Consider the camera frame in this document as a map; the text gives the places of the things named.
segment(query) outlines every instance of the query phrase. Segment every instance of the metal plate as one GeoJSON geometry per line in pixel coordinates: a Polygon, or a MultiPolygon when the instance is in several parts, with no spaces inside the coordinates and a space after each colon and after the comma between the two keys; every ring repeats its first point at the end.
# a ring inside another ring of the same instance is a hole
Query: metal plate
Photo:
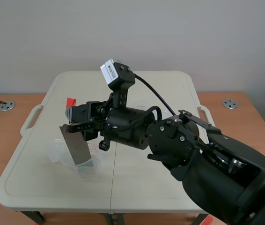
{"type": "Polygon", "coordinates": [[[225,99],[222,101],[222,104],[224,105],[224,107],[226,107],[228,109],[236,109],[237,108],[236,101],[234,101],[232,99],[225,99]]]}
{"type": "Polygon", "coordinates": [[[6,104],[0,105],[0,110],[1,111],[8,111],[10,109],[13,109],[14,107],[15,107],[15,102],[8,101],[6,104]]]}

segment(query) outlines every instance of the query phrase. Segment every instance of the table handle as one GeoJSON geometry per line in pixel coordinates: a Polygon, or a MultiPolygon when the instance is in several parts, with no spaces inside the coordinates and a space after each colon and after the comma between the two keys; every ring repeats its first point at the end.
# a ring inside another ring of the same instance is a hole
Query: table handle
{"type": "Polygon", "coordinates": [[[215,122],[213,121],[211,112],[208,110],[208,108],[206,108],[203,105],[200,105],[197,107],[197,109],[198,109],[198,111],[201,111],[205,115],[208,123],[211,123],[213,126],[215,126],[215,122]]]}
{"type": "Polygon", "coordinates": [[[24,133],[28,130],[31,129],[32,123],[36,120],[36,117],[38,113],[44,108],[44,105],[36,105],[29,113],[29,116],[26,118],[24,124],[22,125],[20,129],[20,134],[23,136],[24,133]]]}

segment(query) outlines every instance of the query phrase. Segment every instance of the screw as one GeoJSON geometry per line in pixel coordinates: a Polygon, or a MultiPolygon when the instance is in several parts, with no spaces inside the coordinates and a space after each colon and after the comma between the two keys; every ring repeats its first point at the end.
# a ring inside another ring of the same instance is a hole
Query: screw
{"type": "Polygon", "coordinates": [[[192,113],[190,113],[190,112],[188,112],[188,111],[186,111],[186,110],[178,110],[181,114],[185,114],[185,115],[187,115],[187,116],[192,116],[192,113]]]}
{"type": "Polygon", "coordinates": [[[253,219],[255,217],[255,212],[253,212],[253,213],[251,213],[250,215],[249,215],[249,219],[251,220],[251,219],[253,219]]]}
{"type": "Polygon", "coordinates": [[[105,109],[102,108],[102,109],[100,110],[100,113],[101,113],[101,115],[104,115],[104,114],[105,114],[105,109]]]}
{"type": "Polygon", "coordinates": [[[181,119],[176,118],[176,119],[174,120],[174,122],[175,122],[175,123],[182,123],[183,121],[182,121],[181,119]]]}

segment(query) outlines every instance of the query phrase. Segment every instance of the white folding table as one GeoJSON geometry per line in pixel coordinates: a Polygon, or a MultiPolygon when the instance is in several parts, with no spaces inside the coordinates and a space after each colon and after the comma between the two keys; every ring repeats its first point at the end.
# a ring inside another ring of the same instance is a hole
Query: white folding table
{"type": "MultiPolygon", "coordinates": [[[[191,78],[178,71],[135,71],[149,82],[178,112],[185,109],[196,116],[202,110],[213,124],[210,112],[200,105],[191,78]]],[[[150,149],[138,150],[111,142],[103,152],[102,174],[81,180],[62,164],[46,155],[54,139],[62,139],[59,126],[67,123],[67,98],[77,105],[105,101],[112,91],[99,71],[71,71],[57,76],[40,105],[33,108],[21,128],[22,139],[0,177],[0,204],[21,211],[35,222],[44,220],[39,211],[71,211],[119,214],[130,212],[205,213],[185,193],[159,162],[147,159],[150,149]],[[35,125],[32,122],[41,111],[35,125]]],[[[127,107],[146,108],[163,104],[144,84],[136,81],[128,91],[127,107]]],[[[207,142],[206,133],[199,128],[207,142]]]]}

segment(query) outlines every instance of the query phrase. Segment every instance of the clear plastic cup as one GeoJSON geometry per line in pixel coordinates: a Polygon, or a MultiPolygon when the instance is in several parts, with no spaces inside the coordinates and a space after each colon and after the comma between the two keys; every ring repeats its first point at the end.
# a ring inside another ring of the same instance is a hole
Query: clear plastic cup
{"type": "Polygon", "coordinates": [[[88,146],[91,159],[78,165],[74,163],[66,142],[63,139],[54,139],[52,147],[47,151],[47,155],[52,162],[60,162],[78,176],[85,180],[90,180],[101,173],[101,157],[93,140],[88,142],[88,146]]]}

